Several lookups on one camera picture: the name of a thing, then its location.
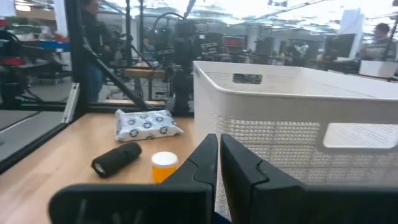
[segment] computer screen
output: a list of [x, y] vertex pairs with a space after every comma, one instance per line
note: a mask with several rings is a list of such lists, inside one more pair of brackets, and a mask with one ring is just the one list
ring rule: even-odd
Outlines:
[[325, 55], [348, 58], [356, 34], [329, 35], [325, 42]]
[[49, 203], [53, 224], [213, 223], [218, 141], [209, 134], [157, 185], [73, 185]]
[[220, 159], [234, 224], [398, 223], [396, 187], [304, 184], [226, 134]]

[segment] white plastic basket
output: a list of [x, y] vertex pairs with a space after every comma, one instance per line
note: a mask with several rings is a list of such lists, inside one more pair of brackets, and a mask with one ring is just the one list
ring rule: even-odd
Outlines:
[[[194, 62], [193, 76], [197, 144], [228, 133], [308, 184], [398, 184], [396, 84], [220, 62]], [[229, 217], [220, 180], [216, 211]]]

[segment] man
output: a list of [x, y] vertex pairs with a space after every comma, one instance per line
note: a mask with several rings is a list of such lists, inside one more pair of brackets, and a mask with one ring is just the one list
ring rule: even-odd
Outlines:
[[297, 50], [295, 44], [290, 40], [289, 45], [285, 49], [285, 65], [286, 66], [302, 66], [301, 54]]
[[[374, 29], [374, 40], [371, 44], [366, 44], [361, 49], [362, 60], [377, 60], [381, 61], [386, 47], [389, 42], [388, 33], [390, 27], [385, 23], [380, 23]], [[393, 62], [396, 58], [397, 46], [391, 43], [386, 61]]]
[[[84, 25], [84, 35], [91, 49], [101, 58], [108, 58], [112, 49], [112, 38], [106, 26], [97, 20], [98, 0], [81, 0], [82, 14], [81, 18]], [[88, 99], [97, 102], [98, 95], [103, 86], [102, 71], [93, 63], [86, 65], [86, 75], [88, 83]]]
[[152, 52], [155, 50], [155, 47], [150, 44], [150, 39], [148, 36], [144, 36], [144, 48], [148, 52]]

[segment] blue jeans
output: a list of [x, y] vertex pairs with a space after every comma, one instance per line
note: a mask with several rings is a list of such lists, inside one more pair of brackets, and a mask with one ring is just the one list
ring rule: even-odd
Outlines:
[[98, 102], [98, 95], [104, 84], [102, 71], [94, 64], [88, 63], [86, 66], [87, 94], [89, 102]]

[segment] black cylindrical object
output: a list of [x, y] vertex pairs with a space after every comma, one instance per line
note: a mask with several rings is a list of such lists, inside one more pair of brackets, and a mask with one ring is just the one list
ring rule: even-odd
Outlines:
[[136, 142], [130, 142], [98, 156], [91, 163], [91, 167], [99, 177], [111, 177], [136, 160], [141, 152], [141, 147]]

